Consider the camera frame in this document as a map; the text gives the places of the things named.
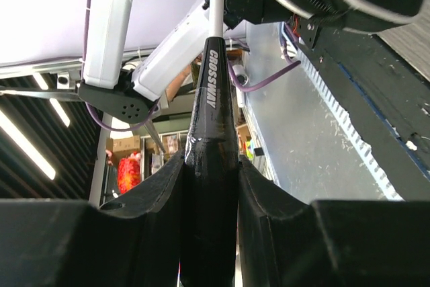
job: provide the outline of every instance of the cardboard box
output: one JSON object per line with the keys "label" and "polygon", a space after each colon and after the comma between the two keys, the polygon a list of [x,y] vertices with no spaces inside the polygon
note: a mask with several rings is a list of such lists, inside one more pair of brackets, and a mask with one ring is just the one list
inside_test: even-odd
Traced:
{"label": "cardboard box", "polygon": [[133,136],[122,139],[106,139],[106,149],[112,152],[112,162],[117,165],[124,157],[132,153],[140,153],[142,150],[142,141],[140,136]]}
{"label": "cardboard box", "polygon": [[166,155],[173,155],[179,150],[179,140],[176,134],[163,137],[163,146],[166,150]]}

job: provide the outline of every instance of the ceiling light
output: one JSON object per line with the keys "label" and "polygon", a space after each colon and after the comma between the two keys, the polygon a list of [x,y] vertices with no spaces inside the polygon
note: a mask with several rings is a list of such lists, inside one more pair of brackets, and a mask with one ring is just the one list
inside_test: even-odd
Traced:
{"label": "ceiling light", "polygon": [[70,119],[67,116],[64,109],[62,108],[62,106],[60,105],[60,102],[58,102],[57,99],[49,99],[49,102],[51,103],[52,107],[54,107],[56,113],[58,114],[60,119],[64,122],[66,127],[69,127],[70,126]]}
{"label": "ceiling light", "polygon": [[15,124],[0,110],[0,128],[22,149],[22,151],[48,176],[55,178],[55,170],[38,152],[30,141],[16,128]]}
{"label": "ceiling light", "polygon": [[[49,86],[45,82],[43,76],[39,73],[34,73],[33,78],[36,80],[37,84],[39,84],[39,87],[42,90],[48,90]],[[66,127],[70,126],[70,118],[67,116],[66,112],[60,105],[60,102],[58,102],[57,99],[49,99],[49,102],[51,103],[52,107],[54,108],[55,112],[58,114],[62,122],[66,125]]]}

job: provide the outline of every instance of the wire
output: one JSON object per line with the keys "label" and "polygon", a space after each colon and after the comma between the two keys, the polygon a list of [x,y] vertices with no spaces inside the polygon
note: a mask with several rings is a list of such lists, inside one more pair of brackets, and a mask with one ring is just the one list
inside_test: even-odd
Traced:
{"label": "wire", "polygon": [[[91,9],[91,0],[87,0],[87,9],[85,12],[85,27],[84,27],[84,41],[83,41],[83,55],[82,55],[82,70],[81,70],[81,80],[83,80],[83,69],[85,67],[85,60],[87,59],[87,47],[88,47],[88,32],[89,32],[89,12]],[[97,112],[95,111],[95,108],[91,106],[89,103],[85,102],[85,105],[87,106],[87,110],[89,115],[94,119],[94,122],[101,126],[103,129],[109,130],[109,131],[116,131],[116,132],[125,132],[125,131],[133,131],[139,129],[141,126],[144,126],[151,118],[151,115],[154,113],[155,108],[157,107],[158,100],[154,103],[154,106],[149,110],[148,116],[146,119],[141,122],[140,124],[137,124],[133,127],[130,127],[129,129],[115,129],[107,124],[104,124],[97,115]]]}
{"label": "wire", "polygon": [[140,58],[140,56],[133,56],[132,58],[129,58],[128,60],[125,60],[123,63],[122,63],[122,68],[123,67],[125,67],[128,63],[130,63],[132,60],[137,60],[138,58]]}
{"label": "wire", "polygon": [[292,30],[291,26],[288,25],[286,22],[281,23],[281,30],[280,31],[282,31],[282,30],[288,35],[288,38],[293,43],[297,43],[298,42],[298,37],[295,35],[294,30]]}
{"label": "wire", "polygon": [[238,42],[243,48],[243,50],[244,51],[246,51],[246,52],[249,52],[250,50],[249,50],[249,46],[248,46],[248,44],[246,44],[245,42],[243,42],[241,39],[239,39],[239,38],[232,38],[232,40],[234,40],[234,41],[236,41],[236,42]]}
{"label": "wire", "polygon": [[276,79],[279,79],[282,75],[284,75],[287,72],[290,72],[292,69],[298,67],[301,64],[301,62],[299,60],[297,60],[296,62],[293,62],[290,65],[288,65],[286,68],[284,68],[284,69],[280,70],[279,72],[273,74],[272,76],[266,78],[266,80],[263,80],[262,82],[257,83],[256,85],[253,85],[251,87],[244,87],[243,85],[241,85],[241,82],[239,81],[236,74],[234,73],[233,66],[232,66],[231,62],[228,60],[227,63],[228,63],[228,72],[230,73],[230,78],[232,79],[234,86],[237,87],[242,92],[245,92],[245,93],[257,91],[257,90],[261,89],[262,87],[265,87],[269,83],[275,81]]}
{"label": "wire", "polygon": [[[280,32],[279,33],[280,34],[279,35],[279,38],[280,38],[279,41],[281,42],[281,45],[286,44],[285,40],[282,38],[282,28],[283,28],[283,23],[281,23],[281,25],[279,27],[279,32]],[[256,85],[252,85],[250,87],[244,87],[243,85],[241,85],[241,82],[239,81],[236,74],[234,73],[234,69],[233,69],[231,62],[229,60],[227,60],[228,72],[230,74],[230,78],[232,79],[233,85],[245,93],[257,91],[257,90],[261,89],[262,87],[265,87],[266,85],[275,81],[276,79],[279,79],[282,75],[286,74],[287,72],[290,72],[291,70],[295,69],[296,67],[298,67],[301,64],[301,62],[299,60],[297,60],[296,62],[292,62],[290,57],[287,55],[286,46],[284,46],[284,45],[283,45],[283,52],[284,52],[284,58],[287,62],[289,62],[289,65],[287,67],[285,67],[284,69],[278,71],[277,73],[273,74],[272,76],[266,78],[262,82],[257,83]]]}
{"label": "wire", "polygon": [[245,47],[245,46],[242,46],[240,44],[236,44],[234,46],[234,48],[237,49],[237,50],[243,50],[244,52],[250,52],[249,47]]}
{"label": "wire", "polygon": [[285,34],[289,34],[289,35],[287,35],[287,37],[291,40],[291,37],[293,37],[292,36],[292,34],[290,34],[289,33],[289,31],[288,30],[285,30],[284,29],[284,26],[286,26],[287,25],[287,23],[280,23],[279,24],[279,43],[281,44],[281,51],[282,51],[282,53],[283,53],[283,56],[282,56],[282,58],[284,58],[286,61],[287,61],[287,63],[288,64],[291,64],[291,63],[293,63],[293,58],[294,57],[290,57],[290,55],[288,55],[288,42],[287,42],[287,40],[286,39],[284,39],[284,37],[282,37],[282,36],[285,36]]}
{"label": "wire", "polygon": [[293,19],[294,19],[294,29],[293,29],[293,34],[296,35],[297,37],[299,37],[299,34],[297,33],[297,27],[298,27],[298,16],[296,14],[293,15]]}

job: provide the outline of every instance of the robotic arm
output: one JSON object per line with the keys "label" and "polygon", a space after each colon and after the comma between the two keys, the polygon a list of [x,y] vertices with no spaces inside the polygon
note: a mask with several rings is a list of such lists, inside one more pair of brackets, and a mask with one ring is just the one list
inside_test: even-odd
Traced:
{"label": "robotic arm", "polygon": [[[209,5],[210,0],[197,0],[153,53],[131,75],[122,75],[132,0],[91,0],[79,97],[121,121],[144,121],[170,82],[203,51],[210,29]],[[286,20],[291,15],[274,0],[224,0],[223,32],[243,20],[262,24]]]}

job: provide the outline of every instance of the red bag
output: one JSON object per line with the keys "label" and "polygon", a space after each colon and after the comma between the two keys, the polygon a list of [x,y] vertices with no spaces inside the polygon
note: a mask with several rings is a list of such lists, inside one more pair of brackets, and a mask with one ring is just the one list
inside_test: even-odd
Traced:
{"label": "red bag", "polygon": [[121,194],[130,191],[141,182],[140,162],[136,155],[132,154],[130,157],[121,159],[118,166],[118,188]]}

